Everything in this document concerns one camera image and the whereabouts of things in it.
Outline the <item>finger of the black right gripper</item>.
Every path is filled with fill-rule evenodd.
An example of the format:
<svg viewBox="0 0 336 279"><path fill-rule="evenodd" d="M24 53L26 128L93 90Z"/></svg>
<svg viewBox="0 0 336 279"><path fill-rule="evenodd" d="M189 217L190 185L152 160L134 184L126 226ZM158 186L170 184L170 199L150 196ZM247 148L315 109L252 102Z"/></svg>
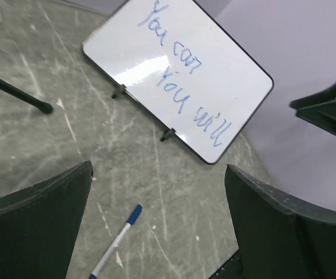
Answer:
<svg viewBox="0 0 336 279"><path fill-rule="evenodd" d="M308 106L313 106L320 103L332 101L335 98L336 98L336 82L320 92L291 101L289 103L289 106L290 108L298 110Z"/></svg>
<svg viewBox="0 0 336 279"><path fill-rule="evenodd" d="M336 99L297 109L295 116L336 136Z"/></svg>

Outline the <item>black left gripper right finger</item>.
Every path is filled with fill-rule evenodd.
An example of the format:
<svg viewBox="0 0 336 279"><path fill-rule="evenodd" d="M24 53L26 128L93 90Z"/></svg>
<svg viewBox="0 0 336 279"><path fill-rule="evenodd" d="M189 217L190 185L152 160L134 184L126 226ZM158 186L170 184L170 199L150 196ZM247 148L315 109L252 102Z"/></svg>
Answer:
<svg viewBox="0 0 336 279"><path fill-rule="evenodd" d="M235 165L224 178L238 278L336 278L336 211L259 181Z"/></svg>

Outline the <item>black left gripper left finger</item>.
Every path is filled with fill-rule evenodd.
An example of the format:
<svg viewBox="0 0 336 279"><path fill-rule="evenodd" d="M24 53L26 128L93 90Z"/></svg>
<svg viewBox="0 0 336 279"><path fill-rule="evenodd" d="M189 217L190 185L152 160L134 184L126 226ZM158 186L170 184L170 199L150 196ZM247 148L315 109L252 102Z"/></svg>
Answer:
<svg viewBox="0 0 336 279"><path fill-rule="evenodd" d="M0 197L0 278L65 278L91 188L81 162Z"/></svg>

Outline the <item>white whiteboard black frame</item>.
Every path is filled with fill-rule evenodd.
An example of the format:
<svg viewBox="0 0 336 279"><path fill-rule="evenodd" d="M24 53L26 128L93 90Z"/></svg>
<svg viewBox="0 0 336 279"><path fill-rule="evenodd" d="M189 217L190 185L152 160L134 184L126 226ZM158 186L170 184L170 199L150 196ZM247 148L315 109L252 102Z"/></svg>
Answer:
<svg viewBox="0 0 336 279"><path fill-rule="evenodd" d="M195 1L127 1L82 48L208 164L220 159L274 85Z"/></svg>

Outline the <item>white whiteboard marker pen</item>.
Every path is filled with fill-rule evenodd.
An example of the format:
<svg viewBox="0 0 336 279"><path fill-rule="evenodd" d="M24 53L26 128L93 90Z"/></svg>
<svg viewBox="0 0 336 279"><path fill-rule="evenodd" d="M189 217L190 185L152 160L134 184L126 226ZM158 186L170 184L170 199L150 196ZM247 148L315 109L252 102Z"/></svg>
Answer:
<svg viewBox="0 0 336 279"><path fill-rule="evenodd" d="M115 237L113 242L109 245L106 252L102 255L99 262L94 267L93 271L90 273L89 279L98 278L98 276L99 276L101 270L103 269L103 267L105 266L107 260L110 258L110 256L112 255L113 252L117 251L119 243L121 242L121 240L123 239L123 237L125 236L125 234L127 233L127 231L129 230L130 227L131 227L131 225L129 225L128 223L125 223L124 227L117 234L117 236Z"/></svg>

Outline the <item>blue marker cap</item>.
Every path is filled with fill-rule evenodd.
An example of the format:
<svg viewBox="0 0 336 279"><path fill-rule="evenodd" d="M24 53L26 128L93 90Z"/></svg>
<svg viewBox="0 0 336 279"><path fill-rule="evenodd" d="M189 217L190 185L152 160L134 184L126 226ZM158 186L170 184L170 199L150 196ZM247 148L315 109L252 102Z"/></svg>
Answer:
<svg viewBox="0 0 336 279"><path fill-rule="evenodd" d="M129 225L133 225L138 217L140 216L142 212L142 205L141 204L138 204L135 209L133 210L133 212L131 213L130 217L127 219L126 223L128 223Z"/></svg>

